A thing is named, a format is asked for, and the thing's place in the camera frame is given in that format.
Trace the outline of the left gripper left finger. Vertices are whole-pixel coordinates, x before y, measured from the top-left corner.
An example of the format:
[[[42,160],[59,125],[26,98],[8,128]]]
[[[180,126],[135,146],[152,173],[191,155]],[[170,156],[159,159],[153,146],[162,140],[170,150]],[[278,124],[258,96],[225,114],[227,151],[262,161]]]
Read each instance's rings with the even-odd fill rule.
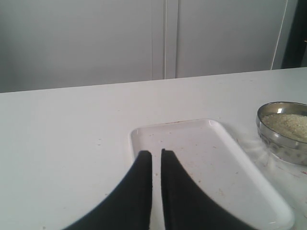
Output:
[[[67,230],[148,230],[153,197],[152,155],[142,150],[116,188]]]

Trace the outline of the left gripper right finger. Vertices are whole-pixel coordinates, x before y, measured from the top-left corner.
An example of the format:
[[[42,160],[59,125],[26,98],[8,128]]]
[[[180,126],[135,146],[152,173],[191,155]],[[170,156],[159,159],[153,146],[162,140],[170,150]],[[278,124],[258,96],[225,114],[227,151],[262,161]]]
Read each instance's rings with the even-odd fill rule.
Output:
[[[161,191],[167,230],[241,230],[242,222],[211,200],[175,153],[161,151]]]

